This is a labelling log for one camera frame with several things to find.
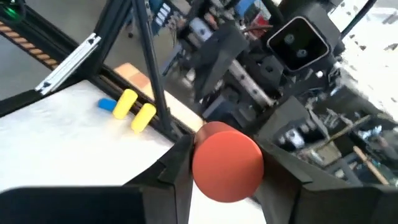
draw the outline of white table surface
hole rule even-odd
[[[122,185],[172,146],[152,127],[140,135],[96,107],[87,81],[0,119],[0,192],[23,186]],[[190,223],[265,223],[250,200],[218,203],[194,185]]]

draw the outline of wooden board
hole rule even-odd
[[[130,63],[125,63],[114,69],[124,79],[134,85],[141,92],[146,94],[149,98],[154,99],[154,93],[150,85],[150,80],[136,67]],[[178,101],[174,96],[165,91],[165,98],[167,106],[170,108],[171,114],[191,128],[193,131],[198,131],[205,123],[196,113],[186,107],[183,103]]]

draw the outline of wooden stick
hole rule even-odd
[[[359,158],[366,164],[366,166],[371,170],[371,172],[376,176],[379,181],[384,185],[389,185],[388,180],[380,173],[380,171],[369,161],[368,157],[362,152],[358,146],[354,146],[354,152],[357,153]]]

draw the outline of gray floor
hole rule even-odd
[[[27,3],[70,37],[81,42],[92,33],[105,2],[106,0],[29,0]],[[155,38],[154,45],[158,64],[161,64],[172,49],[169,31],[162,30]],[[34,88],[50,73],[50,70],[1,36],[0,49],[0,100]],[[147,71],[139,36],[130,39],[123,30],[105,63],[117,67],[125,62],[132,63],[144,73]],[[173,85],[175,82],[177,81],[169,80],[166,89],[173,95],[186,95],[182,94],[184,89]]]

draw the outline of yellow cylinder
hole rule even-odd
[[[113,116],[116,119],[124,119],[129,113],[132,105],[136,102],[137,98],[138,95],[135,91],[129,89],[125,90],[113,109]]]
[[[140,133],[149,124],[150,120],[156,114],[156,107],[150,103],[144,104],[138,111],[136,117],[131,122],[131,129],[136,133]]]

